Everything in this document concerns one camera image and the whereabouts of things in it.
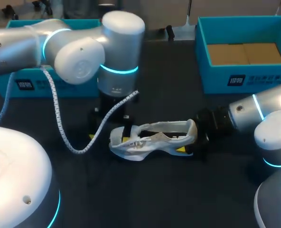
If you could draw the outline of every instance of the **white spiral cable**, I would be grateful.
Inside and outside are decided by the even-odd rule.
[[[4,114],[6,113],[7,109],[8,109],[8,105],[9,105],[9,97],[10,97],[10,93],[12,91],[13,88],[13,82],[14,82],[14,77],[15,77],[15,72],[11,73],[9,76],[9,81],[8,81],[8,85],[7,85],[7,91],[6,91],[6,96],[4,98],[4,102],[3,102],[3,106],[2,109],[0,111],[0,122],[4,116]]]
[[[55,109],[55,114],[56,114],[56,122],[57,122],[57,126],[60,132],[60,135],[65,143],[65,145],[67,146],[67,148],[76,154],[83,154],[86,153],[90,147],[93,145],[93,143],[95,142],[95,140],[97,139],[98,135],[100,134],[100,132],[102,131],[103,126],[105,125],[105,123],[107,122],[108,118],[111,116],[111,114],[118,109],[120,106],[122,106],[124,103],[126,103],[127,101],[129,101],[131,98],[133,98],[135,95],[137,95],[139,92],[136,90],[133,93],[131,93],[129,96],[127,96],[126,98],[124,98],[122,101],[120,101],[119,103],[117,103],[115,106],[113,106],[113,108],[110,109],[110,111],[106,114],[106,116],[103,118],[101,124],[99,125],[93,139],[89,142],[89,144],[82,150],[76,150],[72,147],[72,145],[70,144],[70,142],[68,141],[68,138],[65,134],[65,131],[63,129],[62,126],[62,122],[61,122],[61,117],[60,117],[60,111],[59,111],[59,104],[58,104],[58,97],[57,97],[57,92],[56,92],[56,88],[54,85],[54,81],[51,77],[51,75],[48,73],[48,71],[41,66],[40,69],[43,71],[43,73],[45,74],[45,76],[47,77],[50,86],[51,86],[51,90],[52,90],[52,96],[53,96],[53,102],[54,102],[54,109]]]

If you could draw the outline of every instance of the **blue box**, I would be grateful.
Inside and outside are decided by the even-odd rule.
[[[32,25],[42,20],[12,20],[6,28],[17,28],[25,25]],[[98,19],[64,19],[72,29],[91,29],[100,26]],[[97,75],[90,81],[81,85],[71,85],[63,81],[53,70],[46,67],[52,76],[57,95],[59,97],[98,97]],[[0,76],[0,95],[5,97],[9,74]],[[11,96],[20,97],[52,97],[48,80],[39,68],[22,69],[16,73],[15,82],[11,91]]]
[[[281,16],[198,19],[196,57],[204,93],[257,93],[281,84],[281,64],[212,65],[207,45],[247,43],[275,43],[281,55]]]

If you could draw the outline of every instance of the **shoe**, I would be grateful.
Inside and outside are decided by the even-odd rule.
[[[197,127],[191,119],[133,125],[129,138],[123,137],[124,130],[125,127],[118,127],[111,131],[109,148],[117,156],[131,161],[142,161],[155,150],[175,156],[192,156],[193,153],[178,149],[197,139]]]

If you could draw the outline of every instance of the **white robotic arm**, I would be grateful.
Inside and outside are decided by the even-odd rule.
[[[0,75],[45,64],[77,85],[101,69],[99,89],[124,97],[134,89],[144,30],[141,18],[123,11],[105,14],[102,25],[94,29],[71,30],[58,19],[0,29]]]

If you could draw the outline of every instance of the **brown cardboard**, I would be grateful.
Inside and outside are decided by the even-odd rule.
[[[207,45],[212,65],[281,64],[275,43]]]
[[[275,43],[244,44],[249,64],[281,64],[281,55]]]
[[[207,45],[212,65],[248,65],[243,44]]]

